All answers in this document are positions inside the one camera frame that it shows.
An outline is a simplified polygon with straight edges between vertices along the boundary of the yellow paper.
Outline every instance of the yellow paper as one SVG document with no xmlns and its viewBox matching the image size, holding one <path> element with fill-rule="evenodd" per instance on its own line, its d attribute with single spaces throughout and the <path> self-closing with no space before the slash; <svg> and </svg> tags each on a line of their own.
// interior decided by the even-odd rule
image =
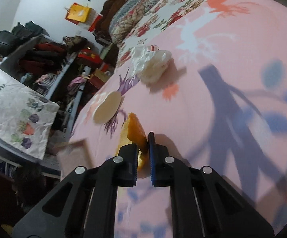
<svg viewBox="0 0 287 238">
<path fill-rule="evenodd" d="M 70 20 L 86 22 L 90 10 L 91 9 L 89 7 L 73 4 L 70 8 L 70 13 L 67 18 Z"/>
</svg>

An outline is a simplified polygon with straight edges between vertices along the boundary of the pink bed sheet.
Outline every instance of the pink bed sheet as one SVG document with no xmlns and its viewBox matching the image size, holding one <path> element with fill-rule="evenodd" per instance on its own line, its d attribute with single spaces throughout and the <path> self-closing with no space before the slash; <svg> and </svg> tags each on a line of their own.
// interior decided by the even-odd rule
<svg viewBox="0 0 287 238">
<path fill-rule="evenodd" d="M 71 141 L 86 138 L 95 167 L 114 156 L 125 115 L 194 168 L 211 165 L 278 233 L 287 223 L 287 8 L 272 0 L 208 0 L 150 45 L 173 61 L 157 84 L 129 77 L 127 61 L 99 91 L 122 92 L 117 114 L 95 125 L 89 102 Z M 120 188 L 115 237 L 172 237 L 169 188 L 142 173 Z"/>
</svg>

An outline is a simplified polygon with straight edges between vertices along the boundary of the pink tablecloth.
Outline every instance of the pink tablecloth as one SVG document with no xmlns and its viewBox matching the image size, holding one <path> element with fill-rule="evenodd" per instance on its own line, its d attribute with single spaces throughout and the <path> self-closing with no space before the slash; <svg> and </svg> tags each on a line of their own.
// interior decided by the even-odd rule
<svg viewBox="0 0 287 238">
<path fill-rule="evenodd" d="M 173 62 L 153 87 L 129 77 L 131 60 L 100 90 L 124 101 L 106 125 L 89 104 L 71 140 L 87 139 L 94 166 L 112 157 L 126 113 L 194 168 L 211 165 L 274 227 L 287 223 L 287 8 L 272 0 L 208 0 L 149 44 Z M 115 237 L 172 237 L 168 188 L 141 176 L 120 188 Z"/>
</svg>

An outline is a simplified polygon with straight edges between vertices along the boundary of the silver rivet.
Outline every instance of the silver rivet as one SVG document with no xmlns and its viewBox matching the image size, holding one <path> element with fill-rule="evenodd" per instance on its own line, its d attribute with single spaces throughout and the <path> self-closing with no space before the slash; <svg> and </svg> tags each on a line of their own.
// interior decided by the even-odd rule
<svg viewBox="0 0 287 238">
<path fill-rule="evenodd" d="M 78 168 L 75 169 L 75 173 L 77 173 L 78 175 L 80 175 L 84 172 L 85 172 L 85 168 L 82 166 L 79 166 Z"/>
<path fill-rule="evenodd" d="M 123 161 L 123 158 L 120 157 L 120 156 L 116 156 L 116 157 L 114 157 L 113 161 L 114 161 L 115 163 L 121 163 L 121 162 Z"/>
<path fill-rule="evenodd" d="M 204 166 L 203 167 L 203 173 L 205 173 L 205 174 L 211 174 L 212 171 L 213 171 L 213 169 L 211 167 L 209 167 L 209 166 Z"/>
<path fill-rule="evenodd" d="M 168 156 L 164 159 L 165 163 L 173 163 L 174 162 L 174 157 Z"/>
</svg>

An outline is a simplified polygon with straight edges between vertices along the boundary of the crumpled plastic bag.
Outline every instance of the crumpled plastic bag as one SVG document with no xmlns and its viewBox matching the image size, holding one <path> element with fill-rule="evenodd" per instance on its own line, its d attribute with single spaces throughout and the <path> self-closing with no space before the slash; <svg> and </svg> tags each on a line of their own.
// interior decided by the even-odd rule
<svg viewBox="0 0 287 238">
<path fill-rule="evenodd" d="M 137 45 L 131 51 L 130 74 L 146 85 L 156 83 L 168 68 L 171 52 L 159 50 L 157 46 Z"/>
</svg>

